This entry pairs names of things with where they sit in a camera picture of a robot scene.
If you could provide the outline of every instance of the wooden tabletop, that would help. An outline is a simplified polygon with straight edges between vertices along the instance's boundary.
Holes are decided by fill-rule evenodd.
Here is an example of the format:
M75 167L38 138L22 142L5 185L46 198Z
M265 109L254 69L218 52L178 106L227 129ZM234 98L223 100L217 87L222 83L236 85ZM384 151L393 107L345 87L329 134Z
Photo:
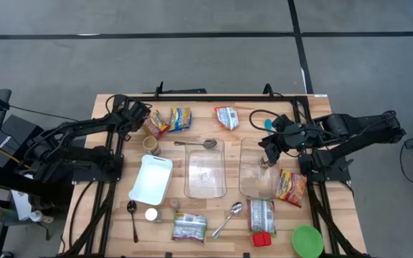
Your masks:
M98 95L95 101L92 116L100 118L106 114L105 101L110 95ZM313 118L331 113L329 100L326 96L308 95L310 111ZM213 239L213 232L229 215L230 206L236 202L243 202L244 209L247 209L246 198L239 192L239 157L240 142L243 138L262 138L266 132L254 129L249 121L249 114L255 109L266 109L279 114L286 114L291 120L293 117L292 106L288 102L148 102L153 105L152 110L158 110L164 120L168 122L170 108L191 108L192 126L190 129L167 133L160 140L159 145L162 153L160 157L169 158L174 163L174 172L170 186L166 194L164 203L158 207L161 211L162 223L153 224L144 218L147 204L138 203L138 210L135 215L136 229L139 243L133 243L133 227L130 214L126 206L129 201L128 192L132 189L141 166L141 157L145 151L141 145L146 134L143 130L132 134L129 142L123 145L123 155L125 164L121 181L117 184L113 204L113 215L110 224L108 245L106 249L107 257L120 257L122 255L132 257L163 257L166 252L172 252L174 257L242 257L244 252L249 252L251 257L297 257L292 244L291 235L293 230L300 225L312 224L310 215L310 205L308 196L302 201L302 208L299 209L284 201L275 200L275 226L277 236L272 238L270 247L252 247L250 233L247 225L247 212L242 212L239 216L233 217L226 225L218 239ZM219 125L215 106L237 107L239 114L239 127L229 131ZM257 113L253 116L253 121L257 125L264 126L265 119L274 118L271 115ZM184 159L185 152L183 146L174 146L175 140L198 141L205 138L221 138L224 141L225 168L227 175L227 193L220 199L190 199L184 194ZM97 145L104 145L106 133L89 135L86 147L92 148ZM300 173L298 161L286 155L281 155L280 166L288 171ZM72 210L77 198L87 183L77 184L72 196L70 212L68 214L64 240L68 243L69 225ZM75 216L73 226L73 242L83 232L90 221L93 201L95 198L96 183L87 190ZM328 182L328 196L331 203L332 215L335 223L343 232L345 237L360 252L365 252L364 240L356 214L355 203L351 192L338 182ZM205 243L200 244L193 241L173 241L171 233L174 227L173 211L170 209L169 201L179 199L181 202L181 212L191 214L201 214L207 217L207 233ZM323 238L327 252L329 238L326 225L322 223ZM94 252L98 251L102 224L99 224L95 233Z

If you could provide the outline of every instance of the clear plastic container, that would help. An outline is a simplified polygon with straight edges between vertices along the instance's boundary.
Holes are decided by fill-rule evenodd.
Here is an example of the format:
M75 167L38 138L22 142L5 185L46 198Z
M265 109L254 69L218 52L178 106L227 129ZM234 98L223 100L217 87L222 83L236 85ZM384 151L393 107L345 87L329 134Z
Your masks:
M215 140L216 146L210 149L202 145L186 145L184 194L190 198L213 199L226 195L224 141Z
M256 199L273 199L280 180L280 164L261 168L259 160L265 151L260 138L244 138L240 148L239 191Z

